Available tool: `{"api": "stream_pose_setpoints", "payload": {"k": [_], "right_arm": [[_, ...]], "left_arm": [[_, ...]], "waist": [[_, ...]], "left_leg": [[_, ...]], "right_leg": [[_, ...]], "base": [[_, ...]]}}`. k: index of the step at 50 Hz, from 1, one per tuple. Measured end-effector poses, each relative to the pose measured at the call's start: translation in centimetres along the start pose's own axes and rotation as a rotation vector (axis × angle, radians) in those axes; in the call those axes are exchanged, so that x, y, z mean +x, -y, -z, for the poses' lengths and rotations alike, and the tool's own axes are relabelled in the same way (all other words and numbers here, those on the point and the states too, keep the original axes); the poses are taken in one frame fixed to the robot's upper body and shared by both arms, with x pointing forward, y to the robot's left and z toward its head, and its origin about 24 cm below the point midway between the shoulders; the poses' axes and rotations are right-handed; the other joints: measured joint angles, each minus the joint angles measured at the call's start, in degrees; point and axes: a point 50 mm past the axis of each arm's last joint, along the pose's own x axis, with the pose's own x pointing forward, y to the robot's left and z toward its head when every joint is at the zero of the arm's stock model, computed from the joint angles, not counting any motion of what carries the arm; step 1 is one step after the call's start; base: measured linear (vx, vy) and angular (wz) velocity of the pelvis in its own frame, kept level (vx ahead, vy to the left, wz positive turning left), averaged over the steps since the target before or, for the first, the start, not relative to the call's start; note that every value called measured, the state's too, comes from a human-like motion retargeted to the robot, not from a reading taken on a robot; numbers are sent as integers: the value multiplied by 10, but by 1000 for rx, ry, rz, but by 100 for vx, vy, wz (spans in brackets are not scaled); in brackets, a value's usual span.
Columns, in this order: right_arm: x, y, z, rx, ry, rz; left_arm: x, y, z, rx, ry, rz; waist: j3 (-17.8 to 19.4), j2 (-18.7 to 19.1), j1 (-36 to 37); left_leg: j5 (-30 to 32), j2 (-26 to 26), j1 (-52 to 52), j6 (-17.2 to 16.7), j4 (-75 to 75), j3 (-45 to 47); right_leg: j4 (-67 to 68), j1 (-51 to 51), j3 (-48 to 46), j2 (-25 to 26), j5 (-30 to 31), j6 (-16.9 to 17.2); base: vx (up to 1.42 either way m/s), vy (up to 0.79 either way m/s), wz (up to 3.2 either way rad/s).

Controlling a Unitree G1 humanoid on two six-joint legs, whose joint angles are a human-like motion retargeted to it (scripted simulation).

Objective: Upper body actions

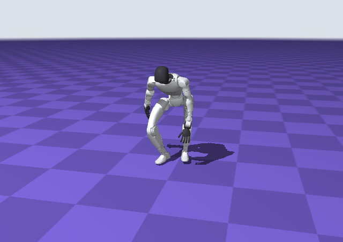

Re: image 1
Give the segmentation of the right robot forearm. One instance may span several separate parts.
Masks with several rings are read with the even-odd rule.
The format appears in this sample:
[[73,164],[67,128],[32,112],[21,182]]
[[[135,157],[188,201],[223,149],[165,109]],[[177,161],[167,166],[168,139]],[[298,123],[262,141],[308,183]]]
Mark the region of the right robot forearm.
[[152,100],[152,97],[147,96],[147,90],[146,90],[146,94],[145,94],[145,103],[144,103],[145,108],[146,108],[147,106],[150,106],[150,107],[151,107],[151,100]]

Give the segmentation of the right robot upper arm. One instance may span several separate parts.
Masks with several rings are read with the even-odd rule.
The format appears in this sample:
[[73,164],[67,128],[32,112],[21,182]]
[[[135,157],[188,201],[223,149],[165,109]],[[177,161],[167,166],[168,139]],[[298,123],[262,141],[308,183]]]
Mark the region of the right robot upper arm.
[[150,76],[147,81],[147,96],[152,97],[154,95],[155,80],[154,76]]

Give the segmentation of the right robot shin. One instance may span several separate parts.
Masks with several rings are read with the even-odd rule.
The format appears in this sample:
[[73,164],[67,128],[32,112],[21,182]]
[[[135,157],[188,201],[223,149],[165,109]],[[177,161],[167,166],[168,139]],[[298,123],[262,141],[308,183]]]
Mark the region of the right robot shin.
[[161,154],[167,155],[167,151],[166,151],[165,147],[163,146],[163,140],[162,140],[160,133],[158,133],[155,136],[151,136],[147,132],[147,136],[150,139],[150,141],[152,142],[152,144],[158,149],[158,151]]

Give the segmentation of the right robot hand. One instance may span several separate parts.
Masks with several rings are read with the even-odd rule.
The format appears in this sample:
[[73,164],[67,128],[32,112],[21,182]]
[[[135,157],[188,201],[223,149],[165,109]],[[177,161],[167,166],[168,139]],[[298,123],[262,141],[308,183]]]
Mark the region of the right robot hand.
[[145,109],[145,113],[146,113],[146,115],[147,115],[147,118],[149,119],[149,117],[150,117],[150,113],[149,113],[149,110],[150,110],[150,106],[147,106],[146,108],[144,107],[144,109]]

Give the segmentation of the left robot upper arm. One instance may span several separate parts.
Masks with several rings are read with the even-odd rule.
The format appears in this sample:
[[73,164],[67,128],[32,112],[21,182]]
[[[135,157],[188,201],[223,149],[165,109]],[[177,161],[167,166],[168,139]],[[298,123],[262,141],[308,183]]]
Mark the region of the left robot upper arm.
[[[179,76],[177,79],[179,87],[182,88],[183,95],[185,96],[185,99],[183,101],[183,105],[187,107],[187,101],[192,101],[191,91],[189,87],[189,80],[185,77]],[[193,103],[193,102],[192,102]]]

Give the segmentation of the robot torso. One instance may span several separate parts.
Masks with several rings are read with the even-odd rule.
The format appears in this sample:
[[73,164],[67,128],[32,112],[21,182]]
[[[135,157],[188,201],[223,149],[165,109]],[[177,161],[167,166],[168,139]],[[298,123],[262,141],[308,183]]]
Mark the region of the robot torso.
[[161,84],[159,82],[155,82],[155,86],[163,93],[169,95],[169,102],[171,107],[178,107],[180,105],[183,105],[182,88],[179,87],[177,82],[179,75],[175,73],[169,74],[173,75],[173,79],[169,79],[169,81],[171,80],[169,84]]

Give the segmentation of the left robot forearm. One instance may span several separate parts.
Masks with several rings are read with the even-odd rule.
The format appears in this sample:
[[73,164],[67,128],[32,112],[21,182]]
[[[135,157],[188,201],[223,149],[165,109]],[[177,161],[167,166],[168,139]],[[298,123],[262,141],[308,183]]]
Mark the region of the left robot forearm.
[[191,100],[187,101],[187,108],[185,109],[185,116],[186,116],[186,127],[191,126],[192,121],[192,112],[193,112],[193,103]]

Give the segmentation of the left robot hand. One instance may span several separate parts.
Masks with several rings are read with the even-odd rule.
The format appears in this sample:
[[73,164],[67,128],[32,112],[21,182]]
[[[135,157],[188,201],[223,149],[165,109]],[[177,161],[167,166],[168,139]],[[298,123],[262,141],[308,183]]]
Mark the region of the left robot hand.
[[186,122],[184,123],[184,128],[183,131],[179,134],[178,138],[182,135],[182,138],[181,138],[181,141],[183,140],[183,137],[184,137],[184,140],[183,140],[183,143],[185,142],[185,137],[186,137],[186,142],[187,143],[187,140],[188,140],[188,137],[189,137],[189,140],[188,140],[188,143],[190,142],[190,130],[191,129],[191,126],[190,127],[186,127],[185,126]]

